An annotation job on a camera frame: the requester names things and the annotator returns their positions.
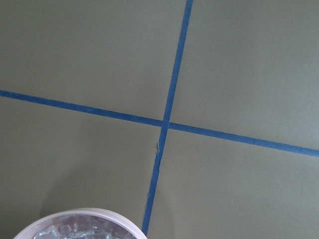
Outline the clear ice cubes pile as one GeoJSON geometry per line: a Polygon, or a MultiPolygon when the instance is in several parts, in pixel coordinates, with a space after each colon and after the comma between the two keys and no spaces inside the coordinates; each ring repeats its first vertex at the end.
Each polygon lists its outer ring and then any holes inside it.
{"type": "Polygon", "coordinates": [[[128,230],[104,218],[67,215],[36,232],[35,239],[134,239],[128,230]]]}

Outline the pink bowl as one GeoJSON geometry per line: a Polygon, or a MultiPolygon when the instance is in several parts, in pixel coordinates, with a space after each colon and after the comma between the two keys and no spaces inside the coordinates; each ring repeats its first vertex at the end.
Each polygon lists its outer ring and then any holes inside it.
{"type": "Polygon", "coordinates": [[[46,216],[42,219],[39,219],[38,221],[32,223],[31,225],[27,226],[25,229],[23,229],[21,232],[19,232],[15,238],[16,239],[34,239],[34,235],[36,232],[40,231],[41,229],[46,228],[49,225],[53,224],[53,221],[56,219],[59,219],[62,216],[67,215],[89,215],[89,216],[96,216],[100,218],[107,219],[109,221],[112,221],[121,227],[128,230],[133,236],[135,236],[135,239],[145,239],[146,236],[144,233],[130,220],[127,218],[121,216],[120,214],[117,214],[115,212],[105,210],[105,209],[98,209],[98,208],[81,208],[81,209],[74,209],[74,210],[68,210],[64,212],[59,212],[56,214],[52,214],[49,216],[46,216]]]}

